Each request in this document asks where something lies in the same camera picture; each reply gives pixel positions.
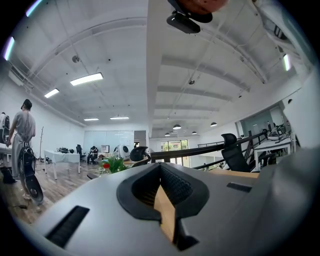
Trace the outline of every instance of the wooden floor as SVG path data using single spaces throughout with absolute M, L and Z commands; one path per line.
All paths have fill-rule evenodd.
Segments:
M 0 193 L 2 200 L 8 206 L 9 211 L 13 216 L 32 224 L 46 210 L 49 209 L 55 202 L 59 201 L 80 185 L 89 181 L 88 173 L 93 173 L 99 167 L 97 165 L 87 165 L 86 162 L 81 163 L 80 173 L 78 173 L 77 163 L 57 163 L 56 175 L 54 178 L 52 164 L 47 164 L 47 174 L 45 174 L 45 165 L 37 161 L 35 168 L 35 176 L 38 179 L 43 194 L 44 201 L 40 206 L 34 205 L 32 202 L 24 200 L 23 189 L 21 182 L 18 180 L 14 184 L 4 184 L 2 177 L 0 178 Z M 28 205 L 27 209 L 21 209 L 19 205 Z

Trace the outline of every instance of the person sitting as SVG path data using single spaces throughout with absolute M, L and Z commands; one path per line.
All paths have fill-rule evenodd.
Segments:
M 90 148 L 90 153 L 88 154 L 86 162 L 89 165 L 90 159 L 91 159 L 91 162 L 95 164 L 95 159 L 97 158 L 98 158 L 98 149 L 95 146 L 93 146 L 92 148 Z

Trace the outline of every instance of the vent slot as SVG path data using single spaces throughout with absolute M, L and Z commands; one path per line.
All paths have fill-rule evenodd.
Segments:
M 64 248 L 88 212 L 88 208 L 74 207 L 46 238 L 55 245 Z
M 231 189 L 234 189 L 234 190 L 243 191 L 243 192 L 247 192 L 247 193 L 249 193 L 251 191 L 251 189 L 252 189 L 252 186 L 243 185 L 243 184 L 234 183 L 234 182 L 230 182 L 226 186 L 228 188 L 231 188 Z

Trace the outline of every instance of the monitor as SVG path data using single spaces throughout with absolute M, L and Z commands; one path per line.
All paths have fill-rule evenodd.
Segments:
M 109 153 L 109 145 L 101 145 L 101 153 Z

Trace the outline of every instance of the glass door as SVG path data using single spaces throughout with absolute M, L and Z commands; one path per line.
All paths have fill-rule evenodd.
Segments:
M 168 141 L 169 151 L 178 151 L 182 149 L 181 140 L 170 140 Z M 183 165 L 182 157 L 171 158 L 170 163 L 174 163 L 177 165 Z
M 189 144 L 188 144 L 187 139 L 161 141 L 161 151 L 162 152 L 163 151 L 187 150 L 187 149 L 189 149 Z M 185 167 L 190 167 L 189 156 L 171 158 L 170 163 L 185 166 Z

